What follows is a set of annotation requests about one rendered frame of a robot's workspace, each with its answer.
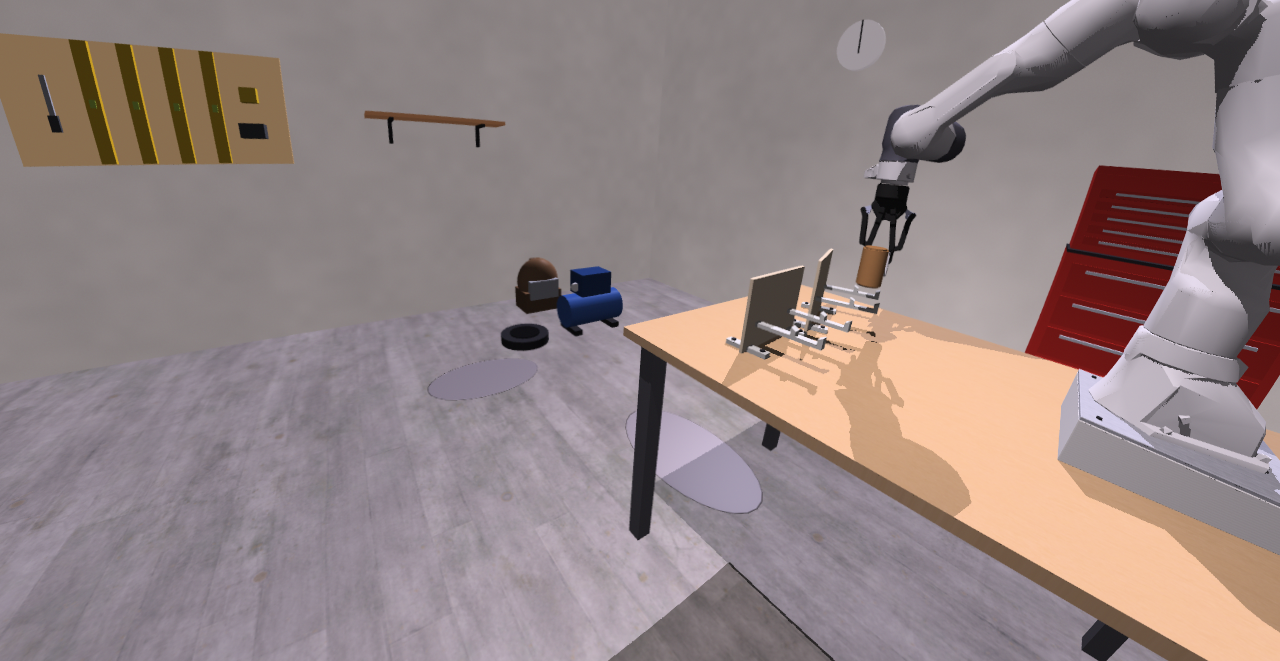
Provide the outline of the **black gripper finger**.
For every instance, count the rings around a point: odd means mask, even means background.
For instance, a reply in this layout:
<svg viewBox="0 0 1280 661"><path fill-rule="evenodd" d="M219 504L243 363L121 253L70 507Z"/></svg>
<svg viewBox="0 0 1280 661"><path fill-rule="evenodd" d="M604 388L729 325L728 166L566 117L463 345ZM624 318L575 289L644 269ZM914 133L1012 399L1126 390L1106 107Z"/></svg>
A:
<svg viewBox="0 0 1280 661"><path fill-rule="evenodd" d="M876 216L876 223L874 223L874 225L873 225L873 228L870 231L870 236L869 236L868 241L865 241L867 240L868 214L870 214L870 209L872 209L870 206L861 208L861 231L860 231L859 243L863 245L863 246L867 246L867 245L872 246L873 245L872 242L876 240L877 231L879 229L879 225L881 225L881 222L882 222L881 219L882 219L882 216L884 214L884 208L881 208L878 215Z"/></svg>
<svg viewBox="0 0 1280 661"><path fill-rule="evenodd" d="M895 209L895 208L892 208L892 209L891 209L891 211L890 211L890 250L888 250L888 251L890 251L890 254L888 254L888 257L887 257L887 263L886 263L886 266L884 266L884 275L886 275L886 273L887 273L887 268L888 268L890 263L892 263L892 257L893 257L893 252L895 252L895 251L901 251L901 250L902 250L902 245L904 245L904 242L905 242L905 240L906 240L906 236L908 236L908 231L909 231L909 228L910 228L910 225L911 225L911 222L913 222L913 219L914 219L914 218L916 216L916 214L915 214L915 213L911 213L911 211L909 211L909 210L908 210L908 211L906 211L905 214L906 214L905 219L908 219L908 220L905 222L905 225L904 225L904 228L902 228L902 234L901 234L901 237L900 237L900 240L899 240L899 246L895 246L895 234L896 234L896 209ZM884 277L884 275L883 275L883 277Z"/></svg>

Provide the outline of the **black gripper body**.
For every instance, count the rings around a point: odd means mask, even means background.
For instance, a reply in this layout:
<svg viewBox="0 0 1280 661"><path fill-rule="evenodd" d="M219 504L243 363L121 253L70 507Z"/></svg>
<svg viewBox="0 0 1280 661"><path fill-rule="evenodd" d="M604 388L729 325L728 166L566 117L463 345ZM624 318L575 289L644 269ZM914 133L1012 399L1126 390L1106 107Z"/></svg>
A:
<svg viewBox="0 0 1280 661"><path fill-rule="evenodd" d="M884 214L881 220L890 222L890 211L892 208L896 209L896 220L899 216L902 216L902 214L908 211L906 204L909 190L910 188L908 186L901 184L877 184L876 199L873 204L870 204L876 216L878 215L881 208L884 208Z"/></svg>

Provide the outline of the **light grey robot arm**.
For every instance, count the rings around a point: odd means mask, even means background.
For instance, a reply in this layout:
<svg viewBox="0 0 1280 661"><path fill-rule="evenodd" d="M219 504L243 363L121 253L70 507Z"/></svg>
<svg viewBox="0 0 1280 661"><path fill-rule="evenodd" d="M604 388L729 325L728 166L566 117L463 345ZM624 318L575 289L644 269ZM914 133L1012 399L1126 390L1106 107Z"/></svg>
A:
<svg viewBox="0 0 1280 661"><path fill-rule="evenodd" d="M1236 356L1280 266L1280 0L1071 0L931 101L896 108L864 178L908 186L919 160L963 152L957 120L980 104L1050 90L1130 42L1213 59L1222 190L1190 211L1167 286L1089 392L1148 436L1265 474L1266 421L1236 386L1248 369Z"/></svg>

